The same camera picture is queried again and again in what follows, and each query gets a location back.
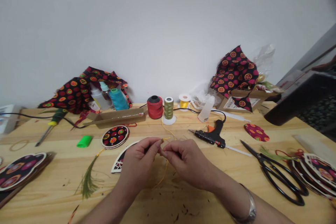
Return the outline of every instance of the person's left hand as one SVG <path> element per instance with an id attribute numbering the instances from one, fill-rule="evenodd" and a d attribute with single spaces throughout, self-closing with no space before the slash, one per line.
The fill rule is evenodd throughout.
<path id="1" fill-rule="evenodd" d="M 136 196 L 148 179 L 155 155 L 161 153 L 161 143 L 161 138 L 148 137 L 128 148 L 116 186 Z"/>

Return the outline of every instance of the hot glue gun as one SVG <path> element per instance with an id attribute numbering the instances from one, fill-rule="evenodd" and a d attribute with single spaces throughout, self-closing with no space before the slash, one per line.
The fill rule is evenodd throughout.
<path id="1" fill-rule="evenodd" d="M 216 121 L 215 128 L 209 126 L 209 132 L 205 132 L 202 130 L 195 131 L 191 130 L 195 134 L 196 137 L 199 139 L 204 140 L 205 142 L 208 142 L 209 144 L 217 144 L 219 148 L 224 149 L 225 148 L 225 140 L 220 137 L 220 133 L 222 131 L 224 122 L 222 120 Z"/>

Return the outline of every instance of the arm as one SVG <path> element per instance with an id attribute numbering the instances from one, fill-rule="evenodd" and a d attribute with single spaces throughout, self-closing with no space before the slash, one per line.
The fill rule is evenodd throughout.
<path id="1" fill-rule="evenodd" d="M 246 189 L 214 166 L 194 140 L 173 141 L 162 149 L 161 155 L 190 185 L 214 193 L 235 218 L 244 219 L 248 216 L 250 200 Z M 257 211 L 255 224 L 293 223 L 258 196 L 253 194 L 253 198 Z"/>
<path id="2" fill-rule="evenodd" d="M 145 138 L 130 147 L 122 164 L 120 178 L 114 189 L 79 224 L 118 224 L 142 190 L 149 176 L 153 160 L 161 152 L 161 139 Z"/>

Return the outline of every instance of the clear plastic bag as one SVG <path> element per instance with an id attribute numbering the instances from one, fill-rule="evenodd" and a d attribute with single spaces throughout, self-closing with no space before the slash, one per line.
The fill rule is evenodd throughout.
<path id="1" fill-rule="evenodd" d="M 273 44 L 265 45 L 261 48 L 258 48 L 254 53 L 248 57 L 253 59 L 252 61 L 257 65 L 259 76 L 264 75 L 263 80 L 265 81 L 270 74 L 270 71 L 273 66 L 273 55 L 275 52 L 275 47 Z"/>
<path id="2" fill-rule="evenodd" d="M 214 106 L 218 105 L 221 102 L 221 99 L 217 96 L 218 92 L 210 88 L 211 83 L 212 81 L 203 82 L 192 92 L 190 92 L 191 103 L 195 109 L 201 110 L 211 96 L 215 97 Z"/>

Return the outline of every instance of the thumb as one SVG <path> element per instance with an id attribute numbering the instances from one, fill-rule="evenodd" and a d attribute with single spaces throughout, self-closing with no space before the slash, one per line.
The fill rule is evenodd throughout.
<path id="1" fill-rule="evenodd" d="M 174 151 L 161 151 L 161 155 L 164 156 L 175 169 L 183 164 L 181 158 Z"/>
<path id="2" fill-rule="evenodd" d="M 161 144 L 162 144 L 161 140 L 158 140 L 154 144 L 152 144 L 152 146 L 148 149 L 147 153 L 145 154 L 144 158 L 153 161 L 155 155 L 158 153 L 160 149 Z"/>

